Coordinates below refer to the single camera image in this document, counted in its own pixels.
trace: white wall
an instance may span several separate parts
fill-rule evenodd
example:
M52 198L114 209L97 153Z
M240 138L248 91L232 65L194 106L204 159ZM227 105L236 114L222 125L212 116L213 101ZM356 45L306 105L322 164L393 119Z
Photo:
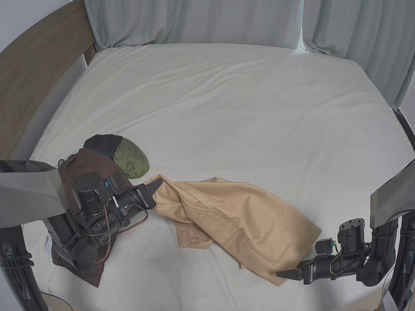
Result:
M412 77L399 109L415 133L415 77Z
M0 51L33 24L71 0L0 0ZM21 310L0 274L2 310Z

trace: bed frame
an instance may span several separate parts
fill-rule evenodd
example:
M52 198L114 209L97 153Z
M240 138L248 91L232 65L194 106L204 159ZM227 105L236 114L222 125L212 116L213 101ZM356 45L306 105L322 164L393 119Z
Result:
M49 14L0 53L0 159L13 157L34 115L42 114L41 104L76 60L83 54L89 65L95 53L83 0Z

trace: tan pants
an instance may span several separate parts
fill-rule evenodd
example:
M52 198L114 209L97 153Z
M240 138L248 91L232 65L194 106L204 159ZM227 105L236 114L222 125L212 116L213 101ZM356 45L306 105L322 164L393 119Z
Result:
M179 246L207 249L218 242L243 267L279 286L277 271L295 268L321 229L277 196L245 182L212 178L163 184L155 210L176 221Z

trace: curtain fold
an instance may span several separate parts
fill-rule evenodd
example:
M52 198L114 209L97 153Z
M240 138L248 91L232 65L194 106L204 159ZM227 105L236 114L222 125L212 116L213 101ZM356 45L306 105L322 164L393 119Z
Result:
M415 0L304 0L303 42L356 61L397 109L415 68Z
M303 0L84 0L99 50L162 43L295 49Z

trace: bed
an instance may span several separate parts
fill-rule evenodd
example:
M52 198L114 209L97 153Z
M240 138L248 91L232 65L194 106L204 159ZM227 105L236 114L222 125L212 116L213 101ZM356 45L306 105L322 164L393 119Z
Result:
M85 40L72 60L90 46ZM57 166L90 136L119 134L150 163L133 184L158 173L246 181L295 206L322 228L320 238L363 217L368 240L370 194L415 156L392 110L350 60L268 46L160 44L106 49L87 62L31 159ZM174 222L154 212L118 237L97 289L52 264L42 222L23 232L39 287L91 311L335 310L379 290L355 277L275 287L215 243L180 249Z

